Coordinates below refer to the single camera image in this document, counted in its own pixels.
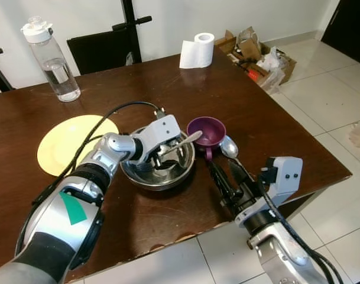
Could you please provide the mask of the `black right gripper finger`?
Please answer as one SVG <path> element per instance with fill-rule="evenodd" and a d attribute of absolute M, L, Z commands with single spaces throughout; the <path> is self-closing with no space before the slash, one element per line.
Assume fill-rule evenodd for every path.
<path fill-rule="evenodd" d="M 210 177 L 220 192 L 222 205 L 229 210 L 236 210 L 237 207 L 233 201 L 233 189 L 228 182 L 226 173 L 212 160 L 207 162 L 207 168 L 209 168 Z"/>
<path fill-rule="evenodd" d="M 228 159 L 228 165 L 233 173 L 236 187 L 241 198 L 255 198 L 252 191 L 252 179 L 248 172 L 242 167 L 241 163 L 235 159 Z"/>

